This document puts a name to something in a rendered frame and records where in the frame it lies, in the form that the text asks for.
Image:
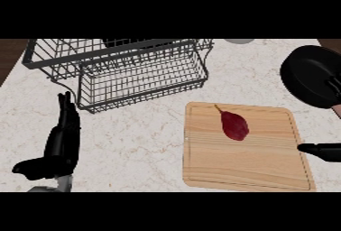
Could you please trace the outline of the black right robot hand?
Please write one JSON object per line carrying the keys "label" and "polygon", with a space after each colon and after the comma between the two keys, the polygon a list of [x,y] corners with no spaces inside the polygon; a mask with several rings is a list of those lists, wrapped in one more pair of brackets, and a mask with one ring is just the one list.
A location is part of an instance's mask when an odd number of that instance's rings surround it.
{"label": "black right robot hand", "polygon": [[297,145],[297,149],[327,162],[341,162],[341,143],[302,143]]}

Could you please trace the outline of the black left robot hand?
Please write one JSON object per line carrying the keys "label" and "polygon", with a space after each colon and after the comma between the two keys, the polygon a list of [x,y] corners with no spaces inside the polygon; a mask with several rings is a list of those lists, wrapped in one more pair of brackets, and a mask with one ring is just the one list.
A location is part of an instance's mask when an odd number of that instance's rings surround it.
{"label": "black left robot hand", "polygon": [[52,128],[40,158],[20,162],[12,169],[29,180],[52,179],[74,174],[80,150],[80,115],[71,102],[71,92],[58,95],[60,123]]}

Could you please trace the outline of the wooden cutting board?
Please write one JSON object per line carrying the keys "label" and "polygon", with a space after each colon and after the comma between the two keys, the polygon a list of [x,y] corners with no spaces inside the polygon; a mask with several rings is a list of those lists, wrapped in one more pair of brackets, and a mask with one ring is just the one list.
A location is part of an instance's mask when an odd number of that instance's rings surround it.
{"label": "wooden cutting board", "polygon": [[[241,115],[244,140],[225,135],[220,113]],[[191,102],[185,107],[184,180],[192,187],[246,191],[316,190],[293,112],[282,107]]]}

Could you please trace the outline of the black pot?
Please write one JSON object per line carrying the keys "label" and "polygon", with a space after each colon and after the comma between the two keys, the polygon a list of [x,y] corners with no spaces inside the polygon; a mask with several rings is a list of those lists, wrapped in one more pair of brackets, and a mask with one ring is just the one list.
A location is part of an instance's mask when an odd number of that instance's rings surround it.
{"label": "black pot", "polygon": [[341,54],[305,45],[282,62],[279,75],[294,97],[313,107],[333,109],[341,119]]}

